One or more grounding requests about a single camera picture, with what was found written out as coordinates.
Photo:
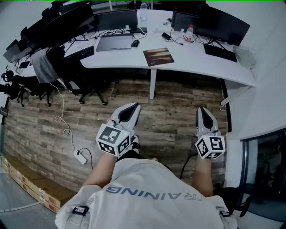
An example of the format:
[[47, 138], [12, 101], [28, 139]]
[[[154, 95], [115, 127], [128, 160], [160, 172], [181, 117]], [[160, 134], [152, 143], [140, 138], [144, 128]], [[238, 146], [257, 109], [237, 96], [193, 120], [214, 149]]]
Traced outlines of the white desk leg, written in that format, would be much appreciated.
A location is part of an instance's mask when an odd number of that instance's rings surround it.
[[156, 85], [156, 69], [151, 69], [151, 77], [150, 77], [150, 99], [154, 99], [155, 94], [155, 85]]

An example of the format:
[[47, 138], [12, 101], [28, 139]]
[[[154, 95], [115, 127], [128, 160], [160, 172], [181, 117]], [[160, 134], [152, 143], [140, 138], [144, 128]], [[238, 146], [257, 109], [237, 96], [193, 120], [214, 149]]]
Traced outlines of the black keyboard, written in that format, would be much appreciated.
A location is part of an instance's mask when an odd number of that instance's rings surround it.
[[77, 59], [82, 60], [94, 55], [94, 46], [87, 47], [73, 54], [65, 56], [64, 59]]
[[204, 44], [203, 46], [207, 55], [219, 57], [237, 63], [237, 58], [234, 52], [207, 44]]

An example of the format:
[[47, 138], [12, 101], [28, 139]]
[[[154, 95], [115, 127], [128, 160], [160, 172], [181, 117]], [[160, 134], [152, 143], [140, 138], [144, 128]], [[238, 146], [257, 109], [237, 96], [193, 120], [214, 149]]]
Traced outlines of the dark-framed glass door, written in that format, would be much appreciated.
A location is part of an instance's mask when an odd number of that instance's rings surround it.
[[286, 128], [242, 143], [241, 216], [286, 222]]

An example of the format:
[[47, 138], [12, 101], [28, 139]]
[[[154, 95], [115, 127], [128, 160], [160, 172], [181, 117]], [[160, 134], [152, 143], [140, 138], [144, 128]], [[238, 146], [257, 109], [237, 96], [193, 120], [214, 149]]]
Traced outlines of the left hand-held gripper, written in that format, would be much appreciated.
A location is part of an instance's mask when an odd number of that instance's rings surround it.
[[101, 151], [120, 157], [127, 152], [131, 138], [135, 134], [141, 106], [138, 102], [117, 108], [106, 123], [103, 123], [96, 136]]

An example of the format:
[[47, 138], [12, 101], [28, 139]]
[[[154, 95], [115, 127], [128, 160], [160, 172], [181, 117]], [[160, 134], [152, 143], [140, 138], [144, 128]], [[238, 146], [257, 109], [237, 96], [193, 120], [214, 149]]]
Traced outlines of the person's white shirt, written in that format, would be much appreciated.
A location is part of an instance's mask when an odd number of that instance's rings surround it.
[[[85, 216], [73, 208], [88, 206]], [[83, 186], [56, 214], [58, 229], [237, 229], [219, 196], [205, 197], [172, 172], [113, 172], [105, 187]]]

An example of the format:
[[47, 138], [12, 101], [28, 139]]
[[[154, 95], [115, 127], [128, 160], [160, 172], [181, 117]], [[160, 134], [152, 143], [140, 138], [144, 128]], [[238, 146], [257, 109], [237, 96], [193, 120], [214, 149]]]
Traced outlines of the clear water bottle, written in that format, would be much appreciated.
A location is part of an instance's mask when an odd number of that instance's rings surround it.
[[140, 19], [141, 19], [141, 21], [147, 20], [147, 10], [148, 10], [148, 4], [142, 3], [140, 5]]

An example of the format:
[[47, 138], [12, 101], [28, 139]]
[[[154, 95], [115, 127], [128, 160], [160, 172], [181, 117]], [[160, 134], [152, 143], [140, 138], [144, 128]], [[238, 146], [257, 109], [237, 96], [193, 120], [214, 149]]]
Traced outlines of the person's black shorts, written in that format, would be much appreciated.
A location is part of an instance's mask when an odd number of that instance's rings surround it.
[[144, 172], [147, 174], [165, 173], [167, 171], [172, 172], [166, 165], [151, 159], [146, 159], [136, 150], [128, 150], [123, 156], [121, 156], [115, 163], [114, 171], [118, 174], [123, 172]]

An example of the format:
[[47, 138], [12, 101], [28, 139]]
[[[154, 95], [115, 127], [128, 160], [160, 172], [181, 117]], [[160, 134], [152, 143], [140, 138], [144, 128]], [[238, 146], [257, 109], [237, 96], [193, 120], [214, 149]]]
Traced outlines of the wide black curved monitor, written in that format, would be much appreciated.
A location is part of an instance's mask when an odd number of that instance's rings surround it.
[[90, 3], [78, 6], [51, 21], [41, 30], [39, 46], [55, 47], [85, 32], [96, 29], [96, 21]]

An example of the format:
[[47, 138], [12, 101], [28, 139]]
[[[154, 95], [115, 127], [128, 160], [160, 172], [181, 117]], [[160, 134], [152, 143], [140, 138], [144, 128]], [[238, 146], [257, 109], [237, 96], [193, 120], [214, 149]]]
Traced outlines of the black office chair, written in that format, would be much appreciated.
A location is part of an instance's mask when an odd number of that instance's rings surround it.
[[36, 76], [23, 77], [14, 75], [8, 77], [7, 75], [3, 78], [6, 85], [0, 85], [0, 92], [4, 92], [9, 95], [12, 99], [17, 96], [17, 102], [23, 104], [23, 96], [25, 92], [28, 92], [31, 96], [37, 96], [40, 100], [47, 96], [47, 104], [51, 107], [49, 102], [51, 88], [47, 83], [39, 83]]
[[119, 79], [109, 70], [86, 68], [76, 57], [65, 57], [64, 49], [54, 47], [47, 51], [46, 55], [54, 70], [62, 79], [64, 86], [74, 95], [80, 95], [79, 103], [84, 104], [84, 97], [96, 93], [101, 103], [106, 106], [100, 91], [111, 82], [119, 83]]

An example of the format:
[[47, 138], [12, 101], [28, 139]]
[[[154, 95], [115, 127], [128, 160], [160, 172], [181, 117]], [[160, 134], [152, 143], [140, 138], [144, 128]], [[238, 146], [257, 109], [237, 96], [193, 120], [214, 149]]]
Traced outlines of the clear plastic bag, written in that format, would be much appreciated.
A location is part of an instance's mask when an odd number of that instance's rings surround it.
[[257, 61], [248, 47], [233, 46], [233, 51], [242, 67], [251, 69], [256, 65]]

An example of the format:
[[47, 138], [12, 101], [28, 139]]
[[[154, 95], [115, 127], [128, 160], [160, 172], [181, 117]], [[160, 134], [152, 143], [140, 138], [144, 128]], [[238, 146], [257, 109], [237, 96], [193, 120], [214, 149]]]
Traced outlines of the black headphones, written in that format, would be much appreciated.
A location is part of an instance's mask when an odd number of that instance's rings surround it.
[[11, 79], [13, 78], [14, 76], [14, 72], [12, 70], [7, 70], [6, 72], [4, 72], [2, 75], [1, 75], [1, 79], [4, 81], [4, 82], [10, 82]]

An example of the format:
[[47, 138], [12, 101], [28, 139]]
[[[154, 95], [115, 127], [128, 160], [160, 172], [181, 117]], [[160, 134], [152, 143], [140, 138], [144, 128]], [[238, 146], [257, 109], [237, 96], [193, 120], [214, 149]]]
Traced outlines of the red-capped plastic bottle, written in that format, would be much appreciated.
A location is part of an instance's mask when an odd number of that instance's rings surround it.
[[185, 41], [192, 42], [193, 41], [193, 25], [190, 25], [185, 34]]

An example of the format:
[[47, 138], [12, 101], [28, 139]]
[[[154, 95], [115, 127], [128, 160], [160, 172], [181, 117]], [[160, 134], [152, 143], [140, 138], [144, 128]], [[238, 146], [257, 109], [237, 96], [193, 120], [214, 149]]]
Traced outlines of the grey jacket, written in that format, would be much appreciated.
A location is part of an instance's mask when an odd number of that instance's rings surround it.
[[52, 83], [58, 80], [59, 76], [56, 73], [53, 65], [50, 63], [47, 52], [51, 48], [45, 48], [37, 51], [31, 56], [31, 64], [39, 83]]

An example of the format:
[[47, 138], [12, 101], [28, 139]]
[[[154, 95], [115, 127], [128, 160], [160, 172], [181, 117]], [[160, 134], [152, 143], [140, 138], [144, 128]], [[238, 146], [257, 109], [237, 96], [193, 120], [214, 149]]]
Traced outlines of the stack of cardboard boxes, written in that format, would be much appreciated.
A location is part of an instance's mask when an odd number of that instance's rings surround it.
[[41, 176], [16, 157], [1, 156], [1, 163], [4, 170], [22, 189], [54, 213], [58, 213], [60, 208], [76, 194], [74, 191]]

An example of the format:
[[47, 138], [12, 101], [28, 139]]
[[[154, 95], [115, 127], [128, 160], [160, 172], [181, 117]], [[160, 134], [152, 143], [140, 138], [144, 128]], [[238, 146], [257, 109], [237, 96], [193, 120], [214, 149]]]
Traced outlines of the dark printed mouse pad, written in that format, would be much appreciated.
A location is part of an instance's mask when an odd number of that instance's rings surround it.
[[174, 63], [174, 59], [171, 56], [168, 48], [158, 48], [152, 50], [143, 51], [145, 59], [149, 67], [161, 65], [161, 64], [169, 64]]

